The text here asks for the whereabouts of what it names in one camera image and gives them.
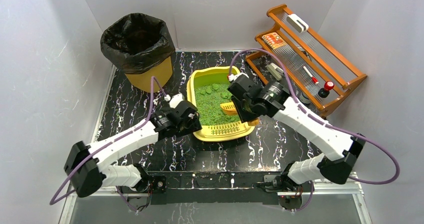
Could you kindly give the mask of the yellow trash bin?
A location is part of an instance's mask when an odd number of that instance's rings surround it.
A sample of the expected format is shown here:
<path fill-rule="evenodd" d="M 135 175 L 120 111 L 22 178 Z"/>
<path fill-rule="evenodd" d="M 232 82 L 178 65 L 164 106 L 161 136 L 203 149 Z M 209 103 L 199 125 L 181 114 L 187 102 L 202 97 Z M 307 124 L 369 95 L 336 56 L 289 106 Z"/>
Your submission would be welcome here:
<path fill-rule="evenodd" d="M 163 87 L 173 74 L 173 64 L 171 57 L 165 59 L 159 65 L 149 69 L 142 74 L 125 74 L 132 86 L 150 93 L 151 92 L 151 77 L 154 76 L 161 87 Z"/>

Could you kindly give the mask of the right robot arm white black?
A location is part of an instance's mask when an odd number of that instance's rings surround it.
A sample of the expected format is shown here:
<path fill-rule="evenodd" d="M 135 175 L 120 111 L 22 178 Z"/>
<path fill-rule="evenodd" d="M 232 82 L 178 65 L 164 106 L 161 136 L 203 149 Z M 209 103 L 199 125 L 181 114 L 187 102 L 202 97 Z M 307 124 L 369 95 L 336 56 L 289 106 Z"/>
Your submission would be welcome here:
<path fill-rule="evenodd" d="M 278 82 L 266 86 L 255 84 L 245 73 L 229 75 L 228 90 L 242 122 L 268 116 L 288 125 L 311 141 L 321 154 L 288 165 L 282 178 L 290 185 L 327 179 L 343 185 L 364 146 L 352 135 L 326 127 L 328 122 L 296 102 Z"/>

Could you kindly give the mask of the orange litter scoop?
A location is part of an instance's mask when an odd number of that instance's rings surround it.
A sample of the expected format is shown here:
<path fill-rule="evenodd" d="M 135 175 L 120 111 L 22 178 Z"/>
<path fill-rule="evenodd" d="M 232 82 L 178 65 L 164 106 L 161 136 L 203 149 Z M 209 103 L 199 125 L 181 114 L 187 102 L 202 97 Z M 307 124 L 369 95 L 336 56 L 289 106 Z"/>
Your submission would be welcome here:
<path fill-rule="evenodd" d="M 227 103 L 221 103 L 220 104 L 221 110 L 229 116 L 234 116 L 237 115 L 238 112 L 236 110 L 235 105 L 232 102 L 227 102 Z M 257 126 L 258 124 L 260 124 L 260 119 L 259 118 L 255 118 L 253 120 L 247 121 L 247 124 L 249 126 Z"/>

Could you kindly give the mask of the black trash bag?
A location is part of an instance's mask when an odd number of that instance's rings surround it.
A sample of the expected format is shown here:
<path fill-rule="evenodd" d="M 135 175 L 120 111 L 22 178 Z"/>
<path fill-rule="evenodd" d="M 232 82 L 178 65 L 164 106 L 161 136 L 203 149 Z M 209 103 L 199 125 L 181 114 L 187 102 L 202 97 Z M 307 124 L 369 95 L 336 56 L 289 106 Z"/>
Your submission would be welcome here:
<path fill-rule="evenodd" d="M 101 52 L 126 74 L 143 74 L 176 49 L 166 22 L 143 13 L 130 13 L 108 27 L 100 38 Z"/>

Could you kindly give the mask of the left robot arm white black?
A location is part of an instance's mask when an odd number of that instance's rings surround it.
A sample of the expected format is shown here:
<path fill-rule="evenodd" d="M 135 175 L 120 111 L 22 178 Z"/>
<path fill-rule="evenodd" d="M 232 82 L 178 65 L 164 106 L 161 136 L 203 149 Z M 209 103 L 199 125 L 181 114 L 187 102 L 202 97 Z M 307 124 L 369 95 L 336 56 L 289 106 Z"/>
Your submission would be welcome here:
<path fill-rule="evenodd" d="M 198 109 L 191 102 L 183 100 L 153 112 L 133 127 L 100 142 L 75 143 L 64 171 L 80 198 L 112 186 L 144 192 L 159 178 L 149 175 L 140 164 L 119 166 L 114 162 L 141 147 L 200 129 Z"/>

